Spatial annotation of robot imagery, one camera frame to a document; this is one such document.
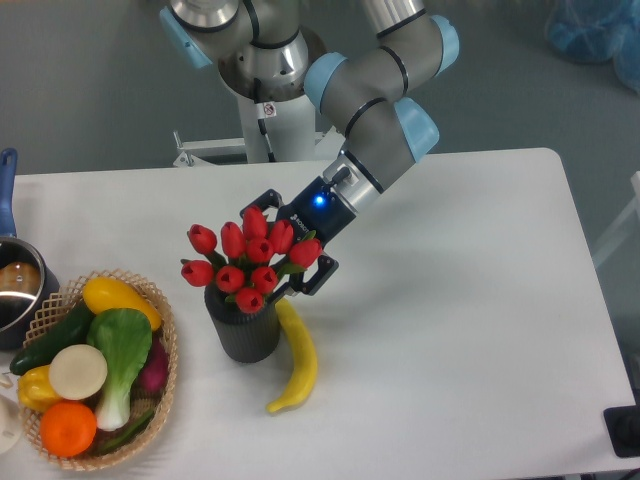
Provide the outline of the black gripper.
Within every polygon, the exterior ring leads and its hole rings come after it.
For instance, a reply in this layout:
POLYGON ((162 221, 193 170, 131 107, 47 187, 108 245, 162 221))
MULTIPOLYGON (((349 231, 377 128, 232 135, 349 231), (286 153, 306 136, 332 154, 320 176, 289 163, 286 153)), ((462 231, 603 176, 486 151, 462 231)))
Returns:
MULTIPOLYGON (((251 206, 257 207, 266 221, 287 220, 293 227, 295 240, 301 240, 314 231, 323 247, 356 218, 322 177, 314 179, 286 205, 279 192, 268 189, 240 211, 241 218, 244 218, 251 206)), ((297 294, 313 296, 338 268, 337 260, 321 254, 316 270, 309 278, 305 277, 305 273, 293 274, 282 286, 276 288, 272 301, 297 294)))

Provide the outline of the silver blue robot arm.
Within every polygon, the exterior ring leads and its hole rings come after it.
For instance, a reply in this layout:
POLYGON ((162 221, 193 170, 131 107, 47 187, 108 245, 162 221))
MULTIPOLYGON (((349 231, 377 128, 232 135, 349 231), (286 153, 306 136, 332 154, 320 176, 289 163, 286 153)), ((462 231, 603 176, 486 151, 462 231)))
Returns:
POLYGON ((315 293, 337 266, 325 245, 439 139, 409 94, 456 60, 455 28, 420 1, 363 8, 378 46, 354 61, 311 48, 296 1, 171 1, 160 13, 192 65, 216 65, 256 107, 305 97, 344 137, 336 160, 291 203, 268 191, 242 212, 279 255, 283 293, 315 293))

